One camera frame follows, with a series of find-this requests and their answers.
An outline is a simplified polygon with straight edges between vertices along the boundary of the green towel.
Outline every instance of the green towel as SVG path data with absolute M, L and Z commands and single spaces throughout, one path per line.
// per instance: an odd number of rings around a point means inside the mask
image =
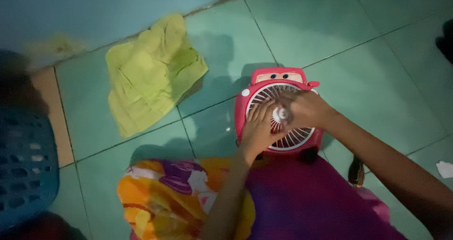
M 112 47 L 105 60 L 110 110 L 125 138 L 159 121 L 207 71 L 180 14 L 163 17 L 137 40 Z

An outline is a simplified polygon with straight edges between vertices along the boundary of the fan grille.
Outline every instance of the fan grille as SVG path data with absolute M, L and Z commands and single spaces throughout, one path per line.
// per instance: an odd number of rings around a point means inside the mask
M 256 91 L 252 98 L 250 99 L 248 105 L 247 105 L 247 113 L 246 117 L 249 114 L 249 111 L 252 109 L 252 106 L 254 104 L 261 104 L 264 102 L 264 100 L 268 97 L 270 98 L 276 98 L 279 96 L 279 93 L 281 91 L 290 91 L 290 92 L 296 92 L 299 91 L 300 88 L 287 84 L 287 83 L 274 83 L 267 85 L 265 87 L 262 87 L 258 91 Z M 277 122 L 274 117 L 271 119 L 271 129 L 270 131 L 272 133 L 278 133 L 282 125 Z M 274 150 L 280 150 L 280 151 L 286 151 L 286 150 L 292 150 L 294 148 L 297 148 L 301 145 L 303 145 L 313 134 L 314 128 L 296 128 L 290 131 L 284 138 L 278 140 L 277 142 L 273 143 L 269 148 L 274 149 Z

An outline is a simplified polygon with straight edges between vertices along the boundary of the hand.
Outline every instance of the hand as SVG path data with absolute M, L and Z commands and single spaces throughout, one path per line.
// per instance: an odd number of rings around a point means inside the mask
M 279 103 L 289 108 L 291 117 L 285 129 L 326 128 L 327 122 L 338 112 L 312 91 L 283 91 Z
M 239 150 L 245 156 L 249 166 L 252 165 L 259 153 L 288 133 L 287 131 L 275 134 L 270 132 L 272 112 L 278 106 L 280 105 L 275 103 L 274 99 L 267 98 L 263 104 L 259 106 L 255 104 L 249 112 L 239 146 Z

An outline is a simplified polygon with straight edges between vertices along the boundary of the blue plastic basket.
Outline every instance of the blue plastic basket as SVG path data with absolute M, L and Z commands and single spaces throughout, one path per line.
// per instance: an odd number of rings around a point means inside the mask
M 0 232 L 46 211 L 58 188 L 48 117 L 0 107 Z

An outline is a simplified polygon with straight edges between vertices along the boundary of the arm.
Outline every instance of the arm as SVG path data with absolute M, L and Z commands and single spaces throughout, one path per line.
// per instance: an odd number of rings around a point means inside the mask
M 272 111 L 278 106 L 274 100 L 252 108 L 244 126 L 242 141 L 236 151 L 230 171 L 217 195 L 203 229 L 201 239 L 222 240 L 233 237 L 235 223 L 243 197 L 244 184 L 256 156 L 286 133 L 271 134 Z
M 312 92 L 290 98 L 294 121 L 288 128 L 319 127 L 370 168 L 433 237 L 453 228 L 453 192 L 415 162 L 332 109 Z

